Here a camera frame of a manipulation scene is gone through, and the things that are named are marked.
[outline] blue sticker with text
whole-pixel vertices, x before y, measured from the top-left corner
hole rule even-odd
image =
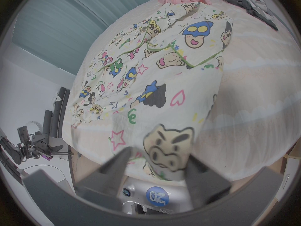
[[[148,201],[159,207],[164,207],[169,202],[169,196],[167,192],[158,186],[153,186],[146,191],[146,198]]]

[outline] heart outline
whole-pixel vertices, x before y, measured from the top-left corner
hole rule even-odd
[[[173,101],[180,95],[182,94],[182,103],[179,102],[179,100],[176,100],[176,102],[174,103]],[[171,99],[171,102],[170,102],[170,106],[175,106],[176,104],[177,105],[182,105],[185,101],[185,93],[184,93],[184,90],[180,90],[178,93],[175,94],[175,96]]]

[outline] cabinet handle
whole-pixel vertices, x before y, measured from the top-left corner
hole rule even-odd
[[[284,185],[282,186],[283,189],[284,189],[284,187],[286,185],[286,182],[288,181],[289,176],[290,176],[290,173],[285,175],[286,178],[283,181],[283,183],[284,183]]]

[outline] bed sheet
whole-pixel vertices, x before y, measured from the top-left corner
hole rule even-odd
[[[295,40],[276,18],[273,22],[279,31],[244,9],[222,0],[211,1],[235,20],[235,29],[223,52],[224,73],[219,95],[198,135],[193,154],[227,179],[238,180],[274,163],[300,137],[301,54]],[[120,29],[145,19],[160,6],[157,0],[151,0],[136,7],[97,38],[77,74],[70,98],[78,96],[74,92],[81,86],[95,54]],[[71,113],[66,112],[63,139],[99,164],[113,155],[110,134],[108,121],[82,123],[74,129]],[[138,158],[128,165],[126,174],[144,177],[143,172],[137,173],[142,171],[143,164]]]

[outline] curtain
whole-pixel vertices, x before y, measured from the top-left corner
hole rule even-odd
[[[30,0],[17,17],[12,42],[76,75],[97,37],[147,1]]]

